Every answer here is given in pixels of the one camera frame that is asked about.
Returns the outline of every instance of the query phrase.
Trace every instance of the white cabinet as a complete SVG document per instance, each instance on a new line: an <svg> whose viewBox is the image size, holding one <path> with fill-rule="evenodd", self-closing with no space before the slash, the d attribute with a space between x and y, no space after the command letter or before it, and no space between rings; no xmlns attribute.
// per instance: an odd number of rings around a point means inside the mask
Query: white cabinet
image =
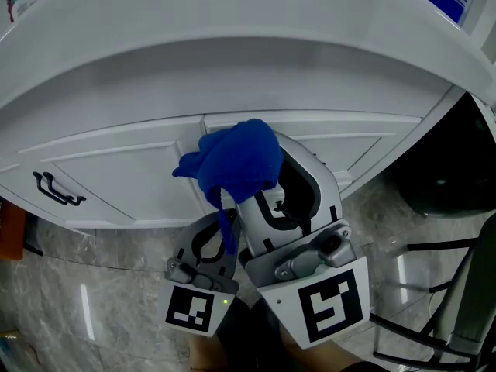
<svg viewBox="0 0 496 372"><path fill-rule="evenodd" d="M57 217L64 216L73 227L107 226L97 219L103 216L103 205L111 205L111 210L121 217L119 221L112 220L119 226L182 226L205 213L192 181L172 177L181 155L198 149L201 120L198 115L138 122L31 147L19 152L25 163L18 170L0 174L0 184L37 207L50 209ZM88 200L87 195L96 195L98 198L93 198L100 203L83 201L69 212L66 205L37 191L32 172L24 168L31 164L49 164L51 168L44 170L56 179L70 179L77 185L73 191L80 191ZM8 180L4 177L14 171L22 171L22 176L13 174ZM23 189L26 185L29 193Z"/></svg>
<svg viewBox="0 0 496 372"><path fill-rule="evenodd" d="M275 131L306 146L334 173L341 191L371 169L420 122L403 115L315 110L135 122L20 150L1 161L0 194L6 189L74 228L185 226L214 208L195 180L172 177L179 159L184 153L198 150L204 133L251 118L262 119ZM42 175L41 188L33 173ZM54 178L55 190L51 193L45 173ZM80 205L62 205L54 192L85 200ZM266 193L266 198L275 208L284 192L277 186ZM222 203L233 207L233 200L225 193Z"/></svg>
<svg viewBox="0 0 496 372"><path fill-rule="evenodd" d="M421 121L416 117L377 113L291 111L206 115L207 133L258 118L312 151L336 176L342 191L391 151ZM275 203L282 189L268 192ZM229 196L223 205L232 206Z"/></svg>

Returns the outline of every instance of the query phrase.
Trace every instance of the person's hand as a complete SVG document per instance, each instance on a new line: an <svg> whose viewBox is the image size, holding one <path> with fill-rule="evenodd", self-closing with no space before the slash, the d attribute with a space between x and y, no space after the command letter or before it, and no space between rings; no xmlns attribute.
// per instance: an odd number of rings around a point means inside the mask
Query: person's hand
<svg viewBox="0 0 496 372"><path fill-rule="evenodd" d="M340 372L362 360L339 347L332 340L303 350L282 324L279 324L281 339L286 350L310 372Z"/></svg>
<svg viewBox="0 0 496 372"><path fill-rule="evenodd" d="M225 372L227 357L219 338L188 334L189 364L193 371Z"/></svg>

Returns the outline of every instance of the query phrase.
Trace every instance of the tile floor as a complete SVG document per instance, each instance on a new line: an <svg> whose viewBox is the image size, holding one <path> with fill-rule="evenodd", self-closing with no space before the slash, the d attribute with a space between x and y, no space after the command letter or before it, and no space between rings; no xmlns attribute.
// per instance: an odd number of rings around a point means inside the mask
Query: tile floor
<svg viewBox="0 0 496 372"><path fill-rule="evenodd" d="M475 237L490 215L424 218L403 202L386 174L348 197L343 210L355 251L368 259L374 311L412 329L429 318L430 296L422 289L450 279L464 252L397 257L398 250L411 242ZM184 338L158 328L156 321L157 292L178 232L97 230L90 237L40 220L36 236L45 256L26 252L21 262L0 262L0 330L19 329L36 349L40 365L27 347L16 345L5 362L13 371L187 370ZM240 267L235 279L239 297L252 305L258 295ZM399 357L424 360L431 355L424 346L370 323L339 337L338 343L365 360L374 360L374 345ZM374 362L388 370L408 370Z"/></svg>

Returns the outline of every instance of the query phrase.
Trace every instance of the black trash can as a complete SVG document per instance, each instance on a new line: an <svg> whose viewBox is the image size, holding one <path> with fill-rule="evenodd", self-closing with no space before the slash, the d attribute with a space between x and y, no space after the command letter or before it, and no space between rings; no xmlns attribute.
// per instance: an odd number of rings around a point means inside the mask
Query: black trash can
<svg viewBox="0 0 496 372"><path fill-rule="evenodd" d="M391 171L403 198L423 215L496 209L496 142L468 93Z"/></svg>

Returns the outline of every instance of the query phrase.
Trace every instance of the black chair leg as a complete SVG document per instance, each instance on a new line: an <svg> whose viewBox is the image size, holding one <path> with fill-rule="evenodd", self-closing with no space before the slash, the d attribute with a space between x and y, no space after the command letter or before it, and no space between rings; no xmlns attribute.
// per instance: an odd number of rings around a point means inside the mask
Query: black chair leg
<svg viewBox="0 0 496 372"><path fill-rule="evenodd" d="M417 361L409 360L408 358L400 358L399 356L388 356L387 354L374 351L372 355L379 360L384 360L390 363L405 365L406 367L428 369L428 370L471 370L472 363L438 363L437 361Z"/></svg>
<svg viewBox="0 0 496 372"><path fill-rule="evenodd" d="M42 257L43 256L43 251L41 250L38 250L38 248L35 248L34 246L32 245L29 245L28 243L24 243L24 249L25 250L28 250L32 253L35 253L36 255Z"/></svg>
<svg viewBox="0 0 496 372"><path fill-rule="evenodd" d="M422 344L423 346L432 347L435 350L441 350L444 353L455 354L457 356L462 356L462 357L470 357L470 355L450 349L449 347L446 346L446 341L444 340L433 338L429 335L416 332L409 328L405 328L402 325L395 324L394 322L391 322L387 319L383 319L382 317L379 317L374 313L370 314L370 320L374 324L377 324L378 326L385 328L395 333L396 335L403 336L411 340L412 342L417 342L419 344Z"/></svg>
<svg viewBox="0 0 496 372"><path fill-rule="evenodd" d="M409 251L455 250L457 248L470 248L477 239L459 239L457 241L443 241L442 243L408 244Z"/></svg>
<svg viewBox="0 0 496 372"><path fill-rule="evenodd" d="M451 280L447 281L445 283L436 285L435 287L429 288L429 293L435 294L436 292L444 291L445 289L448 289L450 287L450 285L451 285Z"/></svg>

